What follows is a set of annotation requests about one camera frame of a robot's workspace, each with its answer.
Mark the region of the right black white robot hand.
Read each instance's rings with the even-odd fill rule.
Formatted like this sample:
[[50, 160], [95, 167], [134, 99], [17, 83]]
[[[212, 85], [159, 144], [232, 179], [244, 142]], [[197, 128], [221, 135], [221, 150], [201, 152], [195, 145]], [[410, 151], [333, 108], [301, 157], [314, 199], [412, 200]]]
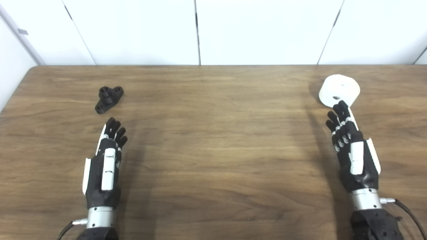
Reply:
[[327, 116], [325, 124], [331, 131], [332, 146], [340, 166], [338, 175], [344, 189], [348, 193], [379, 189], [381, 166], [375, 146], [358, 128], [350, 107], [340, 100]]

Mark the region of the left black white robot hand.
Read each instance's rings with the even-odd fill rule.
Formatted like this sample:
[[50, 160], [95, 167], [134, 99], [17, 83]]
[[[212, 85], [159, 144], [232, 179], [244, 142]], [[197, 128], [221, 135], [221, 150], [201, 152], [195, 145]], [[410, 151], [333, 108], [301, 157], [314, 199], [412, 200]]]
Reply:
[[116, 208], [121, 197], [119, 166], [122, 149], [128, 138], [121, 122], [111, 117], [104, 125], [95, 156], [87, 158], [84, 165], [82, 192], [87, 208]]

